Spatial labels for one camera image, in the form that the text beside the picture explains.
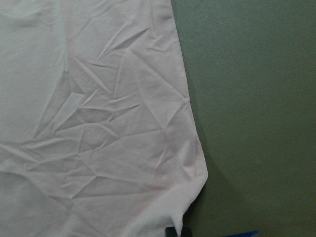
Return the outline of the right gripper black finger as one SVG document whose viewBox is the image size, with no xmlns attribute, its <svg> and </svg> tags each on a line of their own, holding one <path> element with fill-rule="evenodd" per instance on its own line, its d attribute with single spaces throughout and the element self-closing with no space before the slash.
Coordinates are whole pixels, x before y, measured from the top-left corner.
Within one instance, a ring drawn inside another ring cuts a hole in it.
<svg viewBox="0 0 316 237">
<path fill-rule="evenodd" d="M 177 233 L 175 227 L 165 228 L 165 237 L 191 237 L 191 229 L 188 227 L 183 227 L 181 233 Z"/>
</svg>

